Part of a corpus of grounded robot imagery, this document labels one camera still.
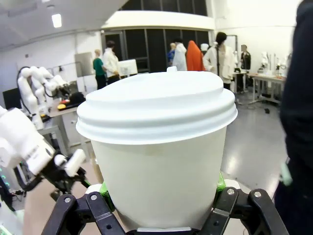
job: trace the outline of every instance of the orange garment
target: orange garment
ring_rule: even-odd
[[[188,71],[205,71],[203,66],[203,54],[194,41],[189,41],[186,62]]]

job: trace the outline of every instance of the yellow object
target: yellow object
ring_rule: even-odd
[[[66,105],[65,105],[65,104],[59,104],[59,105],[58,105],[58,109],[64,109],[64,108],[66,108]]]

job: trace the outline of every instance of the computer monitor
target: computer monitor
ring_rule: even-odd
[[[18,88],[2,92],[6,109],[18,108],[21,109],[21,94]]]

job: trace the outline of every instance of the green shirt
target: green shirt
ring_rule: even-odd
[[[96,70],[96,76],[105,74],[102,66],[103,66],[103,62],[100,58],[95,58],[93,60],[93,69]]]

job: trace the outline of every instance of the ceiling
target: ceiling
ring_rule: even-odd
[[[99,29],[125,2],[127,0],[0,0],[0,50],[74,31]],[[53,14],[61,14],[62,27],[53,27]]]

